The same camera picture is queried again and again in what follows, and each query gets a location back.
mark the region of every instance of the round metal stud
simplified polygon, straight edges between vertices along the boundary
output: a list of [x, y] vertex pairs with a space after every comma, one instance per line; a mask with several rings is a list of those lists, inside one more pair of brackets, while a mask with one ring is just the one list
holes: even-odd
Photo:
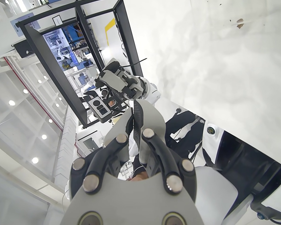
[[177, 175], [170, 175], [166, 178], [166, 186], [170, 191], [179, 193], [182, 191], [183, 183]]
[[97, 212], [91, 211], [81, 217], [79, 225], [103, 225], [103, 220]]
[[97, 189], [98, 185], [99, 185], [98, 176], [94, 174], [90, 174], [85, 176], [82, 183], [82, 188], [84, 189], [85, 192], [92, 192], [95, 189]]
[[116, 140], [118, 143], [124, 143], [127, 141], [127, 137], [125, 134], [119, 134], [117, 135]]
[[162, 225], [186, 225], [186, 223], [180, 214], [171, 212], [164, 216]]
[[182, 167], [187, 172], [191, 172], [194, 170], [194, 164], [188, 159], [184, 159], [182, 161]]
[[82, 169], [85, 165], [85, 160], [83, 158], [77, 158], [73, 164], [72, 164], [72, 168], [76, 171]]
[[149, 129], [149, 128], [144, 129], [143, 135], [144, 135], [144, 137], [146, 137], [146, 138], [151, 138], [151, 137], [154, 136], [154, 131], [153, 131], [152, 129]]

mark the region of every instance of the red line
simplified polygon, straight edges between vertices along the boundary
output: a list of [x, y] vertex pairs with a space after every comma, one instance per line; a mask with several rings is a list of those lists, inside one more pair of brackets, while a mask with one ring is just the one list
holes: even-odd
[[[40, 105], [40, 107], [45, 111], [45, 113], [49, 116], [50, 119], [51, 116], [47, 113], [47, 111], [44, 109], [44, 107], [42, 107], [42, 105], [40, 104], [40, 102], [35, 98], [35, 96], [29, 91], [29, 89], [26, 87], [26, 85], [24, 84], [24, 82], [20, 79], [20, 77], [18, 76], [18, 74], [14, 71], [14, 69], [12, 68], [12, 66], [10, 65], [10, 63], [7, 61], [7, 59], [5, 57], [3, 57], [4, 60], [7, 62], [7, 64], [10, 66], [11, 70], [15, 73], [15, 75], [17, 76], [17, 78], [20, 80], [20, 82], [23, 84], [23, 86], [25, 87], [25, 89], [27, 89], [27, 91], [31, 94], [31, 96], [35, 99], [35, 101]], [[52, 121], [56, 124], [56, 126], [63, 131], [58, 124], [52, 119]]]

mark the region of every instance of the white sign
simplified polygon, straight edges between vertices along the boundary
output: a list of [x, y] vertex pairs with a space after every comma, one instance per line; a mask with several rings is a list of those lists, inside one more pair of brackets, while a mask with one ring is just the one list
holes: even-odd
[[59, 25], [62, 25], [62, 24], [63, 24], [63, 21], [61, 20], [60, 15], [57, 15], [57, 16], [53, 17], [52, 19], [53, 19], [54, 24], [55, 24], [56, 26], [59, 26]]

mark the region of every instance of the round black button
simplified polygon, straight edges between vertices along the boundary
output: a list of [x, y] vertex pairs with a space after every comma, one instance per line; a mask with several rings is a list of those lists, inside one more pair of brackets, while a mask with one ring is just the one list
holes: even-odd
[[94, 106], [100, 105], [100, 101], [94, 101], [94, 102], [93, 102], [93, 105], [94, 105]]

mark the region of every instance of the sign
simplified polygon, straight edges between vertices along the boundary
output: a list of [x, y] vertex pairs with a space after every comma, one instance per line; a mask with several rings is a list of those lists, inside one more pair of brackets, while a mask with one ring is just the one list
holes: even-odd
[[[17, 27], [15, 24], [18, 23], [19, 21], [22, 21], [24, 19], [27, 19], [27, 18], [30, 18], [30, 17], [33, 17], [34, 14], [33, 13], [30, 13], [30, 14], [25, 14], [17, 19], [13, 19], [12, 21], [10, 21], [12, 27], [14, 28], [15, 32], [17, 33], [18, 37], [21, 37], [23, 36], [23, 32], [21, 30], [21, 28]], [[34, 22], [31, 22], [28, 24], [29, 26], [33, 27], [34, 29], [40, 29], [40, 25], [37, 21], [34, 21]]]
[[53, 19], [54, 24], [55, 24], [56, 26], [59, 26], [59, 25], [62, 25], [62, 24], [63, 24], [63, 21], [61, 20], [60, 15], [57, 15], [57, 16], [53, 17], [52, 19]]

